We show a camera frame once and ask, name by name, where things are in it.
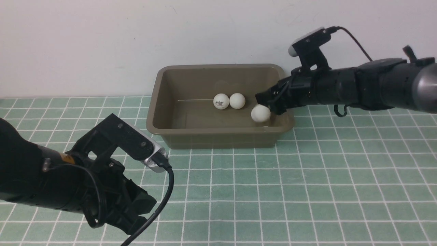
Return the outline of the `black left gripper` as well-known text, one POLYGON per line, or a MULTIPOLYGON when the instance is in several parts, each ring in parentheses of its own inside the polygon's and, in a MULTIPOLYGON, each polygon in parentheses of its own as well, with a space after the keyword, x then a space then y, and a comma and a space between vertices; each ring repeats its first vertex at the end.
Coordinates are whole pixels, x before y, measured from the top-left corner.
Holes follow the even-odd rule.
POLYGON ((116 170, 114 164, 101 172, 92 171, 87 160, 73 156, 75 164, 70 164, 68 173, 74 177, 73 194, 68 203, 68 211, 83 214, 90 226, 109 224, 127 235, 133 235, 147 219, 140 215, 148 214, 157 200, 147 191, 138 187, 124 175, 122 164, 116 170))

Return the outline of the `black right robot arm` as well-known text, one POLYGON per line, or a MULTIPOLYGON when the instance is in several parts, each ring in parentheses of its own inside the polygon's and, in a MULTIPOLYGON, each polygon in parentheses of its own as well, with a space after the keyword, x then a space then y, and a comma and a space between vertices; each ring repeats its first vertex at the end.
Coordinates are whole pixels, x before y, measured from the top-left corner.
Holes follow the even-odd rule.
POLYGON ((309 105, 344 105, 367 111, 401 108, 435 114, 436 62, 432 57, 411 62, 387 58, 343 69, 297 68, 255 98, 276 115, 309 105))

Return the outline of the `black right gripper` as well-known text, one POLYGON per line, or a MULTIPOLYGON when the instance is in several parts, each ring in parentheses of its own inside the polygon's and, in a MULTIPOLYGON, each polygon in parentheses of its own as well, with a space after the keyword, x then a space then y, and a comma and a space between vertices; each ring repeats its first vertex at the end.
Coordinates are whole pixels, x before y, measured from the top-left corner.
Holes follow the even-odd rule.
POLYGON ((278 85, 256 93, 256 102, 270 106, 271 112, 276 115, 282 115, 292 108, 321 105, 316 92, 316 81, 320 75, 321 72, 317 70, 302 72, 301 68, 295 69, 289 77, 280 79, 278 85))

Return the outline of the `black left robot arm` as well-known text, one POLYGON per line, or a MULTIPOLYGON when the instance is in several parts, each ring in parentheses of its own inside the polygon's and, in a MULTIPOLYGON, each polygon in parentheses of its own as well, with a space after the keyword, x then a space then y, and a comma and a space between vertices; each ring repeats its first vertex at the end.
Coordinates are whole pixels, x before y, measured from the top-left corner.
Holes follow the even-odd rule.
POLYGON ((134 160, 153 153, 146 135, 114 114, 65 153, 29 142, 1 119, 1 200, 83 214, 92 228, 109 224, 128 235, 147 219, 156 199, 124 175, 111 156, 117 148, 134 160))

